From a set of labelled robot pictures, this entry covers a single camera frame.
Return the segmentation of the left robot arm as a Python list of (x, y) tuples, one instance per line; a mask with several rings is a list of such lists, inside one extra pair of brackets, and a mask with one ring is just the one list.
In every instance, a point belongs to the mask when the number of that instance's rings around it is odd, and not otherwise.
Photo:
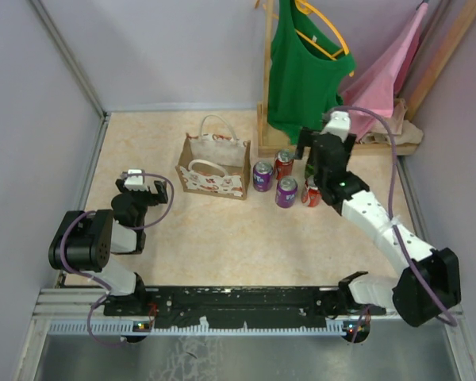
[(118, 194), (104, 210), (68, 211), (48, 249), (48, 261), (55, 270), (93, 280), (106, 291), (103, 301), (108, 316), (143, 314), (152, 297), (134, 271), (119, 264), (113, 255), (141, 254), (145, 229), (158, 224), (145, 222), (148, 209), (161, 204), (172, 207), (174, 188), (170, 180), (155, 175), (154, 187), (145, 183), (146, 174), (128, 171), (117, 179)]

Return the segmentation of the red cola can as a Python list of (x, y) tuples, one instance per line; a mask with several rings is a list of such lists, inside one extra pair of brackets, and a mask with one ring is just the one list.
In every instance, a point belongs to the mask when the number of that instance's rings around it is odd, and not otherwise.
[(280, 180), (292, 173), (294, 165), (294, 154), (287, 149), (277, 151), (274, 160), (276, 179)]
[(321, 202), (321, 193), (315, 183), (314, 176), (311, 175), (305, 180), (305, 186), (301, 193), (303, 206), (316, 207)]

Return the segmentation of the purple soda can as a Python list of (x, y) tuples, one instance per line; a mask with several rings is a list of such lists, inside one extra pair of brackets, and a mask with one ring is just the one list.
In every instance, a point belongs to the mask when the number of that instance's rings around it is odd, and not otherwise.
[(271, 163), (260, 160), (253, 167), (253, 186), (258, 192), (267, 192), (272, 187), (274, 168)]
[(290, 208), (295, 203), (298, 183), (291, 175), (283, 176), (276, 187), (275, 202), (281, 208)]

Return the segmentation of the red cola can front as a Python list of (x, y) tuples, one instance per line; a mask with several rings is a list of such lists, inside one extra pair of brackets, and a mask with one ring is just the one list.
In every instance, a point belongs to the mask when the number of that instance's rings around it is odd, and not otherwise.
[(276, 179), (280, 180), (292, 173), (294, 165), (294, 154), (287, 149), (277, 151), (274, 160)]

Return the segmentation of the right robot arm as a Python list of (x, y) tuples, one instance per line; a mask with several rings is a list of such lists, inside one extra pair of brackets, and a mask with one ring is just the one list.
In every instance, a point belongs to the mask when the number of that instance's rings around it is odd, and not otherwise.
[(354, 143), (353, 134), (341, 138), (303, 128), (295, 151), (296, 159), (301, 159), (309, 150), (322, 201), (360, 228), (397, 273), (392, 278), (361, 271), (343, 279), (340, 308), (348, 314), (357, 314), (365, 305), (395, 310), (412, 327), (433, 318), (455, 325), (450, 310), (462, 300), (458, 257), (449, 248), (438, 250), (410, 232), (347, 169)]

